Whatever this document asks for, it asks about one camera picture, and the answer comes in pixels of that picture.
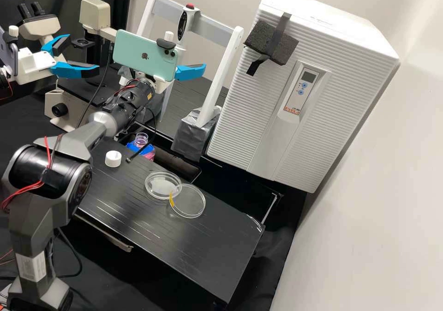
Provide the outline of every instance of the black foam block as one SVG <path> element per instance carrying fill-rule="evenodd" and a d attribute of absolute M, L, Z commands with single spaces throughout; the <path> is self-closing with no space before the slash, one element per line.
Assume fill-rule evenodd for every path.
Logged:
<path fill-rule="evenodd" d="M 271 40 L 274 31 L 274 26 L 269 25 L 265 21 L 259 20 L 249 33 L 245 45 L 261 54 L 266 54 L 266 46 Z M 278 42 L 270 57 L 270 60 L 278 65 L 285 65 L 298 43 L 298 40 L 283 33 L 281 40 Z"/>

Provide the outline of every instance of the petri dish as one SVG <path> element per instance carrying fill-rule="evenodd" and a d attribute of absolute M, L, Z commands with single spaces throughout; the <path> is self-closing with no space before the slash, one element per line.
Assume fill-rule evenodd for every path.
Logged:
<path fill-rule="evenodd" d="M 168 200 L 169 196 L 177 196 L 180 193 L 180 178 L 167 171 L 153 172 L 144 180 L 144 186 L 154 198 Z"/>
<path fill-rule="evenodd" d="M 206 199 L 202 192 L 192 184 L 177 186 L 180 193 L 169 198 L 172 209 L 180 216 L 188 219 L 199 217 L 206 207 Z"/>

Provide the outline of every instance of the white label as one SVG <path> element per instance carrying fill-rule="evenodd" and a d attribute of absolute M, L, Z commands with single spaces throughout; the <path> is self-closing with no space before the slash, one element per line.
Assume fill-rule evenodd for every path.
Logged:
<path fill-rule="evenodd" d="M 45 251 L 34 258 L 29 258 L 16 253 L 18 272 L 20 276 L 29 281 L 38 282 L 46 276 Z"/>

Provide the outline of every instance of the smartphone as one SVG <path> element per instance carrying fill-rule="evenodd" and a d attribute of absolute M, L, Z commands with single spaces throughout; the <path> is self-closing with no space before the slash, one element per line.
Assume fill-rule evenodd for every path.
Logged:
<path fill-rule="evenodd" d="M 157 42 L 125 30 L 115 36 L 114 62 L 172 81 L 177 67 L 178 53 L 175 48 L 165 49 Z"/>

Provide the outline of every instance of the incubator control panel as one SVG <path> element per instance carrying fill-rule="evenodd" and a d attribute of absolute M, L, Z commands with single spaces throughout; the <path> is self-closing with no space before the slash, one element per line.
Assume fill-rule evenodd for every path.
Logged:
<path fill-rule="evenodd" d="M 320 73 L 304 67 L 283 110 L 299 115 Z"/>

